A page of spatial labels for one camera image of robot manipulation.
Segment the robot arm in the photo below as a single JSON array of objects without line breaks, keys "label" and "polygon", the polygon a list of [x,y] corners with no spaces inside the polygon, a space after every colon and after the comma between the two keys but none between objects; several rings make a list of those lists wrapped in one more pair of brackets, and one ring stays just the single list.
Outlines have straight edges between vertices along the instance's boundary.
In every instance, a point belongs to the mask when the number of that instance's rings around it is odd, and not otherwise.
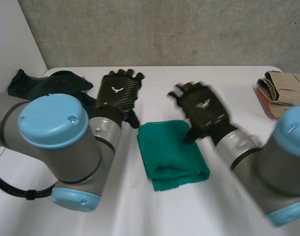
[{"label": "robot arm", "polygon": [[278,121],[262,146],[230,124],[224,106],[208,86],[176,85],[168,95],[192,124],[185,141],[210,136],[219,156],[274,225],[300,218],[300,106]]},{"label": "robot arm", "polygon": [[32,200],[51,194],[59,206],[83,212],[96,209],[121,123],[139,126],[133,107],[143,78],[141,73],[133,77],[132,70],[104,76],[97,116],[90,120],[70,95],[49,94],[30,102],[0,94],[0,146],[43,161],[58,179],[52,191],[46,190],[49,194],[35,195],[31,190],[30,196],[22,197]]}]

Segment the black cloth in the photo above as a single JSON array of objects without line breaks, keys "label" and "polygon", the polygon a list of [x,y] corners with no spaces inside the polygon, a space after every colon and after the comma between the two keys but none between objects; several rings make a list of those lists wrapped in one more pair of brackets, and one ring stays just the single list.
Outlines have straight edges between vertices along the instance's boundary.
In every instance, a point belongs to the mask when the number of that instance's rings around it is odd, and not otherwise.
[{"label": "black cloth", "polygon": [[93,88],[92,83],[71,71],[58,71],[46,79],[32,79],[22,69],[19,69],[7,90],[11,96],[30,101],[49,93],[72,95],[81,102],[89,118],[92,118],[97,116],[95,99],[84,92],[91,88]]}]

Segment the screw hole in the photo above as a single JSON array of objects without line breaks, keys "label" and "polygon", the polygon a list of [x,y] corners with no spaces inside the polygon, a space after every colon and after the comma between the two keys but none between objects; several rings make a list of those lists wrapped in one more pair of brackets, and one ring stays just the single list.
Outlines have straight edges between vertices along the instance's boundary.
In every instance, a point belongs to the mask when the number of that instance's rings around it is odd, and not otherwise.
[{"label": "screw hole", "polygon": [[79,119],[75,116],[68,116],[68,120],[70,120],[71,123],[76,124],[78,123]]}]

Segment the gray concrete wall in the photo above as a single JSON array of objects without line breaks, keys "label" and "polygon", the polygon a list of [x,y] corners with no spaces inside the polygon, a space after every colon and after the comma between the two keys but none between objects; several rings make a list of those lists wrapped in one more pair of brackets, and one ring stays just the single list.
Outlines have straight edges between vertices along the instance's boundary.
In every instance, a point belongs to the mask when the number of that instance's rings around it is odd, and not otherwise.
[{"label": "gray concrete wall", "polygon": [[273,65],[300,73],[300,0],[19,0],[48,68]]}]

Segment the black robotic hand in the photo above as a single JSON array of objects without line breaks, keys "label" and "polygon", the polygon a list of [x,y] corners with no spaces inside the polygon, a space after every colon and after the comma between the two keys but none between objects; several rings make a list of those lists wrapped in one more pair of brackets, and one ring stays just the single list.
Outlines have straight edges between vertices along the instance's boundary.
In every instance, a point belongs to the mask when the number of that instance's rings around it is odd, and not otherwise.
[{"label": "black robotic hand", "polygon": [[134,71],[118,70],[110,71],[101,82],[101,87],[96,100],[96,108],[99,116],[107,117],[119,125],[126,121],[134,129],[140,123],[133,111],[134,103],[138,98],[141,81],[145,78],[142,73],[133,77]]},{"label": "black robotic hand", "polygon": [[177,84],[175,88],[168,95],[175,98],[192,125],[185,142],[192,143],[198,138],[211,136],[216,145],[226,134],[236,129],[230,124],[224,106],[208,86],[187,83]]}]

